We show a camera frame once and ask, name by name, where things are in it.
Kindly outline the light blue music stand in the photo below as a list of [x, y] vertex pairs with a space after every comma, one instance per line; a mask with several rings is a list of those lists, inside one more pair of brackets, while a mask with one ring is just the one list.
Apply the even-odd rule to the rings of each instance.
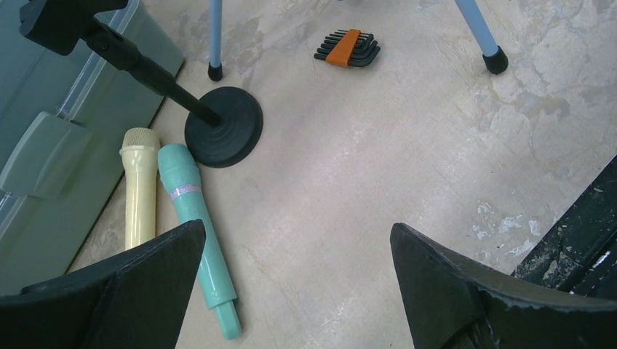
[[[222, 1], [210, 1], [210, 61], [208, 76], [212, 81], [223, 78], [221, 61], [222, 44]], [[482, 51], [482, 59], [487, 70], [493, 75], [503, 73], [509, 66], [508, 57], [497, 45], [487, 23], [475, 1], [457, 1], [455, 3], [468, 25], [473, 37]]]

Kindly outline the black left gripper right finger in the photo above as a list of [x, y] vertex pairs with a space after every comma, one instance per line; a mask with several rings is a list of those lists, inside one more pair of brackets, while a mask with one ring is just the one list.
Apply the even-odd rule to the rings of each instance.
[[616, 303], [506, 275], [404, 223], [391, 253], [416, 348], [614, 348]]

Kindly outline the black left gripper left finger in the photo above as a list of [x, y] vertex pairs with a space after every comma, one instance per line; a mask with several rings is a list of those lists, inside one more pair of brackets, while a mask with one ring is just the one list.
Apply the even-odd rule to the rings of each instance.
[[3, 348], [173, 348], [206, 233], [192, 220], [1, 298]]

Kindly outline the cream yellow microphone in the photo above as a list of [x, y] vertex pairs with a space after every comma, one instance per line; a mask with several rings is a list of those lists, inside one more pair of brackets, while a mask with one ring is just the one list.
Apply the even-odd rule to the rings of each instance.
[[159, 149], [159, 136], [152, 129], [132, 128], [124, 135], [119, 154], [126, 179], [124, 240], [126, 250], [156, 236]]

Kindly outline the black round-base microphone stand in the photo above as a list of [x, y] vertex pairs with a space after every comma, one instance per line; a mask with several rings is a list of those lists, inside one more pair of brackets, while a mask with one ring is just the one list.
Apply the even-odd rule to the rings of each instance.
[[70, 54], [78, 40], [154, 93], [188, 112], [184, 136], [191, 155], [206, 167], [230, 167], [256, 146], [263, 129], [259, 102], [238, 87], [219, 87], [201, 98], [121, 34], [95, 18], [126, 7], [126, 1], [28, 1], [20, 8], [20, 33], [59, 55]]

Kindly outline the mint green microphone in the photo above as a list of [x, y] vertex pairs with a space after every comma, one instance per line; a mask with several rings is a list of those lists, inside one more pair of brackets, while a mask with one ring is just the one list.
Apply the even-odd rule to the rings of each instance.
[[223, 337], [237, 338], [242, 333], [234, 305], [237, 294], [205, 204], [198, 166], [188, 148], [180, 143], [163, 146], [158, 152], [158, 165], [160, 179], [179, 221], [202, 221], [205, 244], [197, 281], [207, 307], [215, 311]]

